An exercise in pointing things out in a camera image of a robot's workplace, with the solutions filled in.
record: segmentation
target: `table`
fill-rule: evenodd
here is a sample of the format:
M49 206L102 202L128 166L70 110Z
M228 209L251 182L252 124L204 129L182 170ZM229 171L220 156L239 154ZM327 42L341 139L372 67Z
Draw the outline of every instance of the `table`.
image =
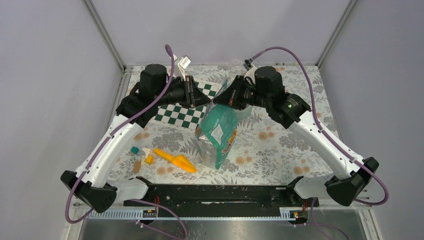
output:
M274 66L283 78L287 91L302 97L311 105L308 85L299 66ZM337 127L319 70L306 66L312 81L318 117L336 136ZM140 80L144 66L135 66L127 94ZM194 80L222 84L228 75L226 65L191 65L186 75ZM251 115L238 123L233 147L219 170L199 163L194 133L149 122L144 131L134 138L134 147L159 148L173 155L186 156L197 168L196 173L186 172L168 161L155 156L154 164L142 163L140 171L133 173L135 161L142 155L125 149L113 167L109 179L124 180L143 176L156 184L216 184L216 185L286 185L297 176L316 177L328 175L331 169L311 148L272 121L264 108L253 107Z

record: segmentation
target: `wooden block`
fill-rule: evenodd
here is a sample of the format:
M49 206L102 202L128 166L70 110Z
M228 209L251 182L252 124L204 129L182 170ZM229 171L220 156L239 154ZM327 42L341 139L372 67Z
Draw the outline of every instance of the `wooden block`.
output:
M133 173L138 173L140 171L140 167L142 165L142 161L135 161L134 168L132 168Z

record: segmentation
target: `yellow object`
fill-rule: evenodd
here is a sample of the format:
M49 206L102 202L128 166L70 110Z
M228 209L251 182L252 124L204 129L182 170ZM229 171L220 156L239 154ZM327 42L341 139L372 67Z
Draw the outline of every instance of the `yellow object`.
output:
M187 159L187 157L185 157L183 155L172 156L171 154L168 154L168 153L160 150L159 148L155 148L153 150L153 152L155 154L159 155L161 158L164 158L164 159L170 161L175 166L180 167L180 168L184 169L185 171L187 171L189 173L195 173L196 172L195 166L193 166L193 164Z
M149 155L149 156L147 156L147 158L146 158L146 163L148 163L148 164L152 165L154 160L155 160L155 159L153 158L153 156L152 156L152 155Z

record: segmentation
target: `white label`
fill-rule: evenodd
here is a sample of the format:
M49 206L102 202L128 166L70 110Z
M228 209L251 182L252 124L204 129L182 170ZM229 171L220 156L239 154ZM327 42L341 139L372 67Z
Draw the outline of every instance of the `white label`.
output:
M224 132L220 124L218 124L218 126L210 133L210 135L212 135L212 137L218 141L219 145L221 145L221 138L223 137Z

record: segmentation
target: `yellow plastic trowel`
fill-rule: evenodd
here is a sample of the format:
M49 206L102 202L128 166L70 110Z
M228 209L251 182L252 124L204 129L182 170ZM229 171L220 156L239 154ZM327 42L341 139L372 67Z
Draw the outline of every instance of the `yellow plastic trowel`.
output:
M168 154L168 153L160 150L159 148L155 148L153 150L153 152L155 154L159 155L161 158L164 158L164 159L170 161L175 166L180 167L180 168L186 170L189 173L195 173L196 172L195 166L193 166L193 164L187 159L187 157L185 157L183 155L172 156L171 154Z

